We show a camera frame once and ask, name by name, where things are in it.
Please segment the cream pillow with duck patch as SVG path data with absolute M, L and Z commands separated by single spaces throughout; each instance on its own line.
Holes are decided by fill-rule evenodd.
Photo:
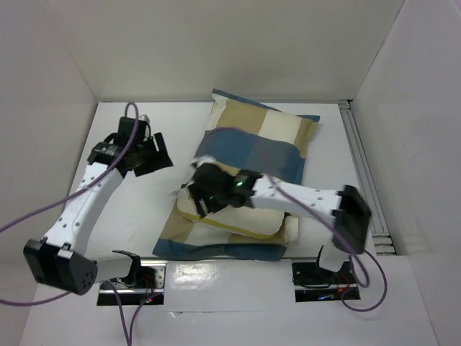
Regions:
M 192 228 L 186 243 L 195 246 L 211 244 L 277 244 L 292 246 L 299 237 L 299 220 L 282 211 L 233 208 L 199 218 L 187 189 L 179 191 L 176 209 Z

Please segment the blue beige plaid pillowcase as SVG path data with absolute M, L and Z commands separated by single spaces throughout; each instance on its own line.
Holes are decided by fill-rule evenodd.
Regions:
M 219 89 L 212 91 L 212 98 L 207 130 L 195 157 L 211 156 L 220 168 L 231 174 L 249 169 L 296 185 L 302 182 L 308 144 L 319 116 L 292 115 Z M 153 255 L 169 260 L 231 257 L 278 261 L 288 247 L 277 244 L 195 246 L 186 243 L 191 228 L 192 223 L 181 216 L 175 202 Z

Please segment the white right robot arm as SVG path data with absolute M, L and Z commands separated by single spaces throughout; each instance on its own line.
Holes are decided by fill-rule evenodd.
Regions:
M 211 156 L 202 156 L 192 163 L 192 175 L 183 189 L 201 219 L 227 207 L 247 207 L 278 210 L 324 225 L 332 235 L 314 266 L 315 276 L 323 283 L 337 277 L 352 256 L 364 253 L 372 211 L 351 185 L 341 190 L 319 190 L 247 169 L 231 174 Z

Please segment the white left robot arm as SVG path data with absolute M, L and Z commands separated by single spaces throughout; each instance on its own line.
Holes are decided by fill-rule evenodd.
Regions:
M 112 257 L 92 260 L 86 249 L 105 205 L 128 172 L 139 177 L 171 165 L 162 134 L 151 132 L 145 115 L 120 118 L 117 132 L 91 150 L 77 196 L 41 240 L 30 239 L 24 246 L 35 281 L 80 296 L 93 284 L 113 278 L 127 288 L 139 284 L 138 255 L 117 250 Z

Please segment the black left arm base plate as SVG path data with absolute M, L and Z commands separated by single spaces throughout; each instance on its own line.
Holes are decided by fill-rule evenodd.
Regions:
M 134 283 L 127 284 L 121 278 L 109 280 L 120 297 L 120 303 L 123 306 L 137 306 L 147 300 L 146 305 L 163 305 L 166 261 L 142 259 L 140 263 Z

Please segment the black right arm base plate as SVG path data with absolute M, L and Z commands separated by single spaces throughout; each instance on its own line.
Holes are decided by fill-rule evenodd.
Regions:
M 349 262 L 339 272 L 323 270 L 315 262 L 293 262 L 292 282 L 297 303 L 340 301 L 342 295 L 345 300 L 361 299 Z

